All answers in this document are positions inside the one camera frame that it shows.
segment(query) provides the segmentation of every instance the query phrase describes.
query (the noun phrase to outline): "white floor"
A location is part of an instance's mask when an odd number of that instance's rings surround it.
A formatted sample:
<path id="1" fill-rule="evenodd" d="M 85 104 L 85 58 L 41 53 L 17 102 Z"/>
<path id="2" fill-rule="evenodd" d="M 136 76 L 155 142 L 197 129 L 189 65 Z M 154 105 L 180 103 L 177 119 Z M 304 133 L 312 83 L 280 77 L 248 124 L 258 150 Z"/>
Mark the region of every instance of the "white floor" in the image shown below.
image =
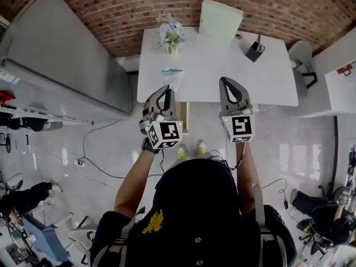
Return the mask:
<path id="1" fill-rule="evenodd" d="M 209 150 L 218 150 L 235 165 L 235 148 L 227 145 L 225 132 L 220 125 L 217 103 L 192 103 L 190 109 L 189 135 L 183 143 L 193 155 L 198 140 L 204 139 Z M 89 134 L 85 141 L 86 156 L 104 171 L 125 177 L 140 153 L 143 135 L 138 122 L 141 119 L 141 105 L 136 104 L 131 118 Z M 83 155 L 84 135 L 106 124 L 95 126 L 67 126 L 58 131 L 32 132 L 21 129 L 11 133 L 12 151 L 0 148 L 0 169 L 5 179 L 24 173 L 24 189 L 43 181 L 54 180 L 60 183 L 64 193 L 56 195 L 56 208 L 48 207 L 46 222 L 55 221 L 60 215 L 73 212 L 72 224 L 80 222 L 84 216 L 98 223 L 104 212 L 111 210 L 115 191 L 121 179 L 113 179 L 100 172 L 88 161 L 81 168 L 73 164 L 75 158 Z M 293 187 L 312 195 L 320 196 L 318 185 L 324 186 L 331 180 L 334 159 L 334 126 L 331 117 L 289 118 L 281 107 L 274 107 L 256 114 L 256 134 L 251 142 L 254 160 L 262 185 L 278 178 L 286 178 L 287 198 Z M 165 150 L 164 168 L 176 158 L 176 150 Z M 151 168 L 152 174 L 161 174 L 159 162 L 162 155 L 156 156 Z M 150 177 L 147 183 L 142 206 L 150 208 L 154 187 L 160 177 Z M 273 205 L 283 216 L 298 248 L 301 242 L 296 222 L 286 213 L 284 195 L 279 190 L 285 182 L 278 181 L 264 191 L 266 204 Z M 297 220 L 304 216 L 291 207 L 290 214 Z M 77 262 L 80 254 L 73 256 Z"/>

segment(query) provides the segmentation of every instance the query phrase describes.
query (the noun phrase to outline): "yellow sneaker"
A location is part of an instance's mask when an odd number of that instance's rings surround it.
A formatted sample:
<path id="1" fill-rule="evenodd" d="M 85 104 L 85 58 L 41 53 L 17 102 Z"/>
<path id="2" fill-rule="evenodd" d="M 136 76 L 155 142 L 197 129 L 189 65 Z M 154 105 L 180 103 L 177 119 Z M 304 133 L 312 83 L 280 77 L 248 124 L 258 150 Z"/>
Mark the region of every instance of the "yellow sneaker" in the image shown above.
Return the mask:
<path id="1" fill-rule="evenodd" d="M 184 145 L 180 145 L 178 147 L 178 159 L 186 160 L 185 158 L 186 154 L 187 154 L 187 149 L 185 148 Z"/>
<path id="2" fill-rule="evenodd" d="M 198 141 L 198 144 L 196 145 L 196 150 L 198 155 L 206 153 L 206 144 L 204 140 Z"/>

